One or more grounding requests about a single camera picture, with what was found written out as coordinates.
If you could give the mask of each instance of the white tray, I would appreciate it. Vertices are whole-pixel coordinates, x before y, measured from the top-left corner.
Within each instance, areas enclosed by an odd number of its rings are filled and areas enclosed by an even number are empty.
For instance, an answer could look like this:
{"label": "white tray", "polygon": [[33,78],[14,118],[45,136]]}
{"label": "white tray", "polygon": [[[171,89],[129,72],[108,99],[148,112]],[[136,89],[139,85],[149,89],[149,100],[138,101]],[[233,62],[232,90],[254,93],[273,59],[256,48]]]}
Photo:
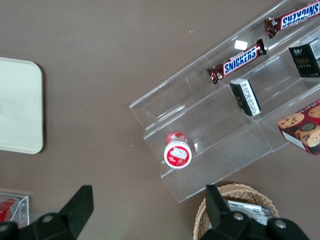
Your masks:
{"label": "white tray", "polygon": [[36,154],[42,149],[42,96],[36,64],[0,57],[0,150]]}

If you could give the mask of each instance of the acrylic display stand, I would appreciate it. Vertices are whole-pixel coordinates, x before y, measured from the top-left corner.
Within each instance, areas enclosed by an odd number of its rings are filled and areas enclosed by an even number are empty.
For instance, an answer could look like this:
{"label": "acrylic display stand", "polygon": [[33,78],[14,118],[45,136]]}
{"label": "acrylic display stand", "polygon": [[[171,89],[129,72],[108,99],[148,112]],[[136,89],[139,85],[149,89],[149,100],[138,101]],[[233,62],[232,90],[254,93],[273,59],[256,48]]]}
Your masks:
{"label": "acrylic display stand", "polygon": [[[161,178],[179,202],[288,144],[277,122],[320,99],[320,78],[301,78],[288,50],[299,41],[320,38],[320,16],[280,30],[272,39],[264,23],[309,3],[282,1],[130,105],[160,161]],[[267,55],[214,85],[207,69],[239,54],[237,40],[250,47],[258,39]],[[259,115],[249,117],[238,107],[229,87],[237,78],[250,81]],[[191,163],[178,170],[164,161],[165,140],[172,132],[183,133],[193,150]]]}
{"label": "acrylic display stand", "polygon": [[8,219],[10,222],[16,222],[19,228],[29,225],[29,197],[25,195],[17,195],[11,193],[0,192],[0,206],[5,202],[14,202],[10,211],[12,217]]}

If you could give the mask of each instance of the woven basket rim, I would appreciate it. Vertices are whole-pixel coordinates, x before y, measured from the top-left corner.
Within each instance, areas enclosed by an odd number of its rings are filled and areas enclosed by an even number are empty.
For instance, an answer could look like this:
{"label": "woven basket rim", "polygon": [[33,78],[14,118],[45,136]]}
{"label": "woven basket rim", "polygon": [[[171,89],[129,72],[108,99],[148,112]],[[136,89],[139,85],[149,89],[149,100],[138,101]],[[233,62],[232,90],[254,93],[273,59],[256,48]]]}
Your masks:
{"label": "woven basket rim", "polygon": [[[265,195],[261,194],[260,192],[258,192],[257,190],[253,189],[248,185],[244,185],[240,183],[231,183],[231,184],[218,187],[218,190],[220,191],[223,197],[225,197],[227,194],[232,195],[232,193],[239,193],[239,192],[248,193],[248,194],[257,196],[263,202],[262,207],[268,207],[272,212],[273,216],[275,218],[279,218],[278,210],[272,204],[272,201],[269,198],[267,198]],[[206,198],[204,198],[203,201],[201,202],[195,217],[195,223],[193,228],[193,240],[199,239],[198,235],[200,230],[201,218],[205,212],[206,212]]]}

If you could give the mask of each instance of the red object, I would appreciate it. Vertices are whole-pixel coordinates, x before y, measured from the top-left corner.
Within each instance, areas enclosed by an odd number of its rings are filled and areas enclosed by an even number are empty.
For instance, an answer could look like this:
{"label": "red object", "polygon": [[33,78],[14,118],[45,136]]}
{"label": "red object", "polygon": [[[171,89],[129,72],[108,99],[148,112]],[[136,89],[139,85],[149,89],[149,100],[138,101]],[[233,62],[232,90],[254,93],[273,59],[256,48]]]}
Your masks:
{"label": "red object", "polygon": [[278,122],[282,136],[312,155],[320,154],[320,100]]}
{"label": "red object", "polygon": [[267,54],[267,51],[265,50],[264,42],[262,39],[259,39],[256,41],[255,45],[228,59],[224,63],[213,66],[208,69],[207,72],[209,73],[212,82],[217,84],[220,79],[223,79],[227,75],[265,54]]}
{"label": "red object", "polygon": [[174,169],[186,167],[192,158],[187,138],[181,132],[172,132],[165,139],[164,160]]}
{"label": "red object", "polygon": [[264,20],[266,31],[272,39],[279,30],[293,26],[302,20],[309,19],[320,13],[320,1],[316,0],[308,5],[290,11],[276,18],[268,17]]}
{"label": "red object", "polygon": [[0,203],[0,223],[11,221],[18,204],[19,200],[16,198],[9,198]]}

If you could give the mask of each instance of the black box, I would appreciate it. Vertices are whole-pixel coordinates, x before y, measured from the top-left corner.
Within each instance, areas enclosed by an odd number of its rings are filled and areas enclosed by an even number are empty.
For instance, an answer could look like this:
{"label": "black box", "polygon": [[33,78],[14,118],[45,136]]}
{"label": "black box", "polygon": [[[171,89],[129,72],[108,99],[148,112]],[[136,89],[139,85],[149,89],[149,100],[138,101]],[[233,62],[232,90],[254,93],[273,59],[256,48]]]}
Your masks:
{"label": "black box", "polygon": [[320,77],[320,40],[319,38],[289,47],[293,61],[303,78]]}
{"label": "black box", "polygon": [[242,78],[231,80],[230,88],[242,112],[250,117],[261,112],[260,105],[249,80]]}

